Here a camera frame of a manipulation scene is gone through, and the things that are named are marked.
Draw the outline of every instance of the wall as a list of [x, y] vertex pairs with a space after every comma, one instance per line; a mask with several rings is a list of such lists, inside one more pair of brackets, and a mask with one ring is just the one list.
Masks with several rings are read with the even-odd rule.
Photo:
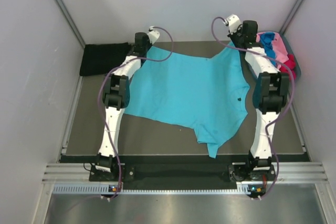
[[30, 223], [82, 48], [54, 0], [0, 0], [0, 222]]
[[[237, 14], [261, 30], [279, 30], [295, 0], [63, 0], [85, 42], [134, 41], [134, 33], [157, 25], [176, 41], [213, 40], [211, 21]], [[219, 22], [217, 34], [226, 39]], [[162, 36], [161, 41], [169, 40]]]
[[305, 0], [286, 37], [302, 70], [295, 108], [310, 154], [322, 161], [336, 193], [335, 0]]

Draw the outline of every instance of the pink cloth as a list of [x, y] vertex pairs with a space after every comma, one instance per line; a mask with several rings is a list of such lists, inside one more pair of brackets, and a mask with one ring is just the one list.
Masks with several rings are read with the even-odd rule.
[[[257, 34], [257, 42], [260, 41], [260, 34], [264, 34], [267, 33], [266, 31], [263, 31], [262, 33], [258, 33]], [[273, 51], [275, 52], [276, 55], [276, 60], [285, 63], [287, 60], [289, 60], [288, 56], [287, 56], [287, 50], [285, 47], [284, 42], [282, 41], [282, 38], [280, 36], [280, 34], [278, 33], [274, 33], [274, 40], [272, 41], [272, 46], [273, 46]]]

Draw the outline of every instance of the blue cloth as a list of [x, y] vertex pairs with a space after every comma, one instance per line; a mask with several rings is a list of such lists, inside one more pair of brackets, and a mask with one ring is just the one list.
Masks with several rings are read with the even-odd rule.
[[[168, 54], [152, 47], [147, 57]], [[212, 59], [173, 53], [164, 62], [146, 61], [134, 74], [125, 113], [192, 128], [215, 158], [247, 115], [248, 90], [236, 50], [226, 48]]]
[[[273, 51], [272, 41], [274, 40], [275, 34], [274, 33], [264, 33], [260, 35], [260, 43], [263, 44], [265, 53], [268, 57], [275, 59], [276, 55]], [[277, 67], [275, 61], [271, 61], [272, 64]]]

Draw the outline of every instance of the purple cable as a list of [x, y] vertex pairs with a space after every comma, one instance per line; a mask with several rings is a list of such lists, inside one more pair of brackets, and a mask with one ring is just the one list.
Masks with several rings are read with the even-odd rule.
[[114, 193], [114, 195], [113, 195], [113, 197], [111, 199], [113, 199], [117, 195], [117, 193], [120, 191], [120, 189], [121, 189], [121, 163], [120, 163], [120, 158], [119, 158], [119, 155], [117, 153], [117, 150], [116, 150], [116, 148], [115, 148], [115, 146], [113, 144], [113, 141], [112, 141], [109, 125], [106, 122], [104, 112], [101, 109], [101, 104], [102, 104], [102, 98], [101, 98], [101, 96], [102, 96], [102, 93], [103, 93], [103, 89], [104, 89], [105, 83], [107, 82], [107, 79], [111, 76], [111, 74], [113, 72], [115, 72], [117, 69], [126, 66], [128, 63], [130, 63], [130, 62], [132, 62], [134, 60], [150, 60], [150, 61], [155, 61], [155, 62], [162, 62], [162, 61], [165, 61], [165, 60], [169, 59], [169, 57], [172, 55], [173, 50], [174, 50], [174, 41], [173, 41], [172, 36], [170, 35], [170, 33], [166, 29], [164, 29], [162, 27], [154, 26], [153, 28], [163, 30], [163, 31], [165, 31], [168, 34], [168, 36], [169, 36], [169, 38], [170, 38], [170, 40], [172, 42], [172, 48], [171, 48], [171, 51], [170, 51], [169, 55], [166, 58], [162, 59], [162, 60], [154, 60], [154, 59], [149, 59], [149, 58], [144, 58], [144, 57], [137, 57], [137, 58], [133, 58], [133, 59], [127, 61], [125, 64], [122, 64], [122, 65], [120, 65], [118, 67], [113, 68], [110, 72], [108, 72], [108, 74], [104, 78], [103, 83], [101, 84], [101, 87], [100, 87], [100, 90], [99, 90], [99, 93], [98, 93], [98, 97], [97, 97], [98, 110], [99, 110], [99, 113], [100, 113], [100, 116], [101, 116], [102, 120], [104, 121], [105, 127], [107, 129], [109, 140], [110, 140], [110, 143], [112, 145], [113, 151], [116, 154], [115, 156], [117, 158], [118, 167], [119, 167], [118, 190]]
[[267, 134], [267, 140], [268, 140], [268, 143], [269, 143], [271, 152], [273, 153], [273, 155], [274, 155], [274, 157], [275, 157], [275, 159], [276, 159], [276, 162], [277, 162], [277, 172], [276, 172], [276, 175], [275, 175], [275, 179], [273, 180], [273, 183], [270, 185], [270, 187], [269, 187], [269, 189], [267, 190], [267, 192], [266, 192], [263, 196], [261, 196], [261, 198], [260, 198], [260, 199], [263, 199], [263, 198], [265, 198], [265, 197], [271, 192], [271, 190], [273, 189], [273, 187], [274, 187], [274, 185], [275, 185], [275, 182], [277, 181], [278, 176], [279, 176], [279, 166], [280, 166], [278, 155], [277, 155], [276, 151], [274, 150], [274, 147], [273, 147], [273, 145], [272, 145], [272, 141], [271, 141], [271, 139], [270, 139], [270, 137], [269, 137], [268, 127], [270, 127], [272, 124], [275, 124], [276, 122], [280, 121], [282, 118], [284, 118], [284, 116], [285, 116], [286, 113], [288, 112], [288, 110], [289, 110], [289, 108], [290, 108], [290, 106], [291, 106], [291, 104], [292, 104], [292, 102], [293, 102], [293, 96], [294, 96], [294, 91], [295, 91], [294, 76], [293, 76], [293, 74], [292, 74], [292, 71], [289, 69], [289, 67], [288, 67], [287, 65], [283, 64], [282, 62], [278, 61], [278, 60], [272, 59], [272, 58], [270, 58], [270, 57], [268, 57], [268, 56], [266, 56], [266, 55], [260, 54], [260, 53], [258, 53], [258, 52], [254, 52], [254, 51], [252, 51], [252, 50], [248, 50], [248, 49], [244, 49], [244, 48], [238, 48], [238, 47], [232, 47], [232, 46], [229, 46], [228, 44], [225, 44], [225, 43], [221, 42], [221, 41], [216, 37], [215, 32], [214, 32], [214, 24], [215, 24], [215, 21], [216, 21], [217, 19], [221, 19], [223, 22], [225, 22], [225, 19], [222, 18], [222, 17], [216, 17], [216, 18], [214, 18], [214, 20], [213, 20], [212, 23], [211, 23], [211, 32], [212, 32], [212, 35], [214, 36], [215, 40], [216, 40], [218, 43], [224, 45], [225, 47], [231, 48], [231, 49], [235, 49], [235, 50], [242, 51], [242, 52], [250, 52], [250, 53], [252, 53], [252, 54], [259, 55], [259, 56], [262, 56], [262, 57], [264, 57], [264, 58], [266, 58], [266, 59], [269, 59], [269, 60], [271, 60], [271, 61], [274, 61], [274, 62], [276, 62], [277, 64], [280, 64], [280, 65], [282, 65], [283, 67], [285, 67], [286, 70], [288, 71], [289, 75], [290, 75], [290, 81], [291, 81], [291, 85], [292, 85], [292, 93], [291, 93], [291, 96], [290, 96], [290, 98], [289, 98], [289, 101], [288, 101], [288, 103], [287, 103], [287, 105], [286, 105], [284, 111], [279, 115], [279, 117], [276, 118], [274, 121], [270, 122], [269, 124], [267, 124], [266, 127], [265, 127], [265, 131], [266, 131], [266, 134]]

